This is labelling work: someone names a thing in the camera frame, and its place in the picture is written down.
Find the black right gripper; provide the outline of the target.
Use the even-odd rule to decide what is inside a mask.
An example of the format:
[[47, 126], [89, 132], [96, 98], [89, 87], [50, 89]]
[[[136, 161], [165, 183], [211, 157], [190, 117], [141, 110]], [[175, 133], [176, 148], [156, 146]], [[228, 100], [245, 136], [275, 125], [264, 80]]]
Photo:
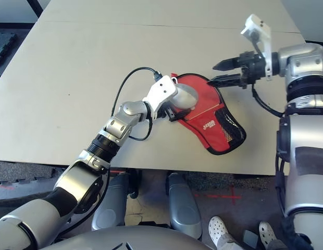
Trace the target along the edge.
[[254, 51], [244, 52], [239, 57], [225, 59], [212, 67], [213, 70], [233, 70], [241, 67], [241, 75], [225, 74], [210, 79], [207, 84], [216, 88], [239, 86], [246, 89], [247, 85], [254, 84], [266, 76], [265, 59]]

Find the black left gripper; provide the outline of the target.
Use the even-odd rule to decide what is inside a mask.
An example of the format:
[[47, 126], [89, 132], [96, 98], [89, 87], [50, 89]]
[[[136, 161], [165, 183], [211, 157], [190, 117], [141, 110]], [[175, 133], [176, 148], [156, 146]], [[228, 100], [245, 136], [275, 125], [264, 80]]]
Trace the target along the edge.
[[191, 112], [190, 109], [176, 111], [171, 103], [163, 103], [157, 112], [157, 118], [168, 117], [169, 121], [174, 122], [183, 119], [186, 115]]

